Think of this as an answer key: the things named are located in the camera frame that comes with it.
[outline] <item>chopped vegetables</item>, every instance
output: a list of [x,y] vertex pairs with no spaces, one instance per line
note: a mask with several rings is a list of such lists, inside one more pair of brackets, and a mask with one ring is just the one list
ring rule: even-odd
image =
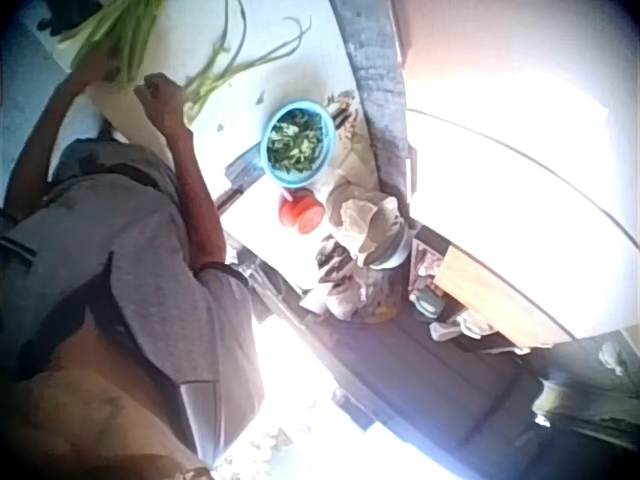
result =
[[309,172],[321,145],[320,114],[302,109],[290,110],[280,117],[269,134],[269,163],[274,169],[287,174]]
[[[214,74],[213,70],[216,66],[218,58],[222,54],[228,53],[229,51],[225,46],[229,33],[229,0],[225,0],[224,27],[222,29],[220,40],[216,43],[213,52],[211,53],[211,57],[209,57],[207,63],[204,64],[200,71],[193,78],[191,78],[184,87],[184,117],[187,125],[192,125],[196,118],[198,118],[198,115],[200,115],[200,112],[209,100],[209,97],[216,90],[218,90],[220,87],[228,83],[232,78],[242,72],[293,55],[298,50],[298,48],[300,48],[300,45],[302,44],[302,38],[311,29],[311,19],[309,19],[309,26],[303,29],[302,24],[298,19],[287,17],[285,18],[285,20],[292,21],[298,26],[298,35],[296,35],[291,40],[282,42],[280,45],[272,48],[264,55],[261,55],[254,60],[243,63],[241,65],[235,65],[235,62],[238,59],[240,52],[242,51],[242,47],[244,46],[244,41],[247,36],[247,14],[245,12],[242,0],[237,0],[237,2],[238,6],[240,7],[240,17],[242,18],[242,35],[240,38],[240,42],[238,43],[238,47],[233,52],[233,55],[229,59],[229,62],[222,69],[222,71],[220,73]],[[291,45],[293,46],[288,51],[279,53]]]
[[78,27],[60,36],[59,46],[76,49],[71,68],[97,43],[108,42],[119,60],[119,83],[138,76],[158,12],[167,0],[113,0]]

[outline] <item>man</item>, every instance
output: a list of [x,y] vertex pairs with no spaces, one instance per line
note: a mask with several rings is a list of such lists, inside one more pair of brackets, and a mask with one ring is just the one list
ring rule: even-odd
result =
[[112,68],[104,52],[57,87],[8,186],[0,432],[44,478],[174,478],[211,465],[262,402],[250,297],[165,75],[134,91],[175,174],[140,146],[81,140],[47,183],[69,107]]

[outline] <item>skin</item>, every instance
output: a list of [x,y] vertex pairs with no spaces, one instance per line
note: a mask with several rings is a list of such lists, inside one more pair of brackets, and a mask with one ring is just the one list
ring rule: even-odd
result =
[[[8,185],[5,209],[19,221],[42,207],[48,191],[47,176],[53,147],[75,98],[90,84],[112,74],[113,69],[107,47],[99,47],[51,96],[18,157]],[[226,243],[220,216],[198,166],[193,133],[183,120],[183,89],[166,75],[156,73],[145,77],[143,85],[135,87],[134,92],[173,155],[180,208],[189,238],[189,267],[195,272],[207,263],[224,263]],[[170,423],[164,398],[136,359],[112,344],[95,327],[88,313],[84,326],[54,352],[49,371],[64,370],[91,371],[118,387],[156,418]],[[47,477],[55,476],[53,460],[50,458],[45,462],[48,466],[43,473],[49,470]],[[114,461],[112,466],[130,469],[131,462],[135,461],[136,469],[152,471],[157,463],[152,460],[140,457],[138,461],[138,457],[131,457]]]
[[91,83],[113,72],[107,47],[91,52],[86,60],[56,88],[25,143],[11,173],[5,210],[19,221],[24,220],[42,205],[47,193],[47,174],[51,153],[60,126],[78,95]]
[[165,74],[154,73],[147,75],[134,93],[173,155],[182,218],[189,236],[191,269],[197,271],[211,262],[224,263],[226,242],[220,215],[198,166],[193,133],[184,123],[182,87]]
[[[19,221],[38,211],[47,194],[51,153],[60,126],[75,98],[91,83],[113,72],[107,47],[100,47],[55,90],[31,132],[12,172],[5,209]],[[193,147],[193,133],[184,123],[184,91],[163,73],[147,75],[134,93],[151,124],[167,141],[175,165],[178,197],[189,237],[190,268],[224,263],[226,242],[220,215],[209,195]]]

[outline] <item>green onion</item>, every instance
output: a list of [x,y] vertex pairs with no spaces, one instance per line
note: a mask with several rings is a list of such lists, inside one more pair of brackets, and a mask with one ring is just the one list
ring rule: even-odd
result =
[[71,68],[75,69],[92,48],[107,42],[114,48],[120,66],[118,83],[133,82],[142,66],[149,37],[158,12],[167,0],[113,0],[80,26],[64,32],[60,48],[77,48]]
[[[242,3],[242,0],[237,0],[237,2],[240,7],[240,17],[242,18],[242,35],[240,37],[238,47],[222,71],[214,74],[213,69],[216,66],[216,62],[222,54],[227,53],[225,43],[229,32],[229,0],[225,0],[224,27],[222,29],[222,35],[214,46],[209,60],[185,85],[184,117],[187,125],[192,125],[193,122],[195,122],[196,118],[198,118],[198,115],[200,115],[200,112],[209,100],[209,97],[211,97],[216,90],[224,86],[232,78],[242,72],[246,72],[252,68],[266,65],[293,55],[298,48],[300,48],[302,38],[311,29],[311,19],[309,19],[309,26],[307,28],[303,28],[298,19],[287,17],[285,20],[294,22],[299,29],[299,33],[294,38],[281,43],[254,60],[241,65],[235,65],[235,62],[244,47],[244,42],[247,36],[247,15],[244,9],[244,4]],[[291,45],[293,45],[292,48],[284,53],[280,53]]]

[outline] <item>utensil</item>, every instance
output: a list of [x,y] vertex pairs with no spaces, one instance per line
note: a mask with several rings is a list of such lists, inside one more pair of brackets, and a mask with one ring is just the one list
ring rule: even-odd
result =
[[[320,151],[316,155],[311,170],[308,172],[289,172],[276,170],[269,161],[268,142],[269,135],[278,120],[291,110],[304,110],[310,113],[318,114],[321,119],[322,127],[322,144]],[[325,108],[313,100],[296,100],[286,104],[280,110],[275,112],[265,128],[264,135],[260,141],[260,158],[265,172],[273,178],[276,183],[284,188],[300,188],[315,180],[324,170],[329,161],[333,158],[336,146],[336,127],[334,119],[329,115]]]

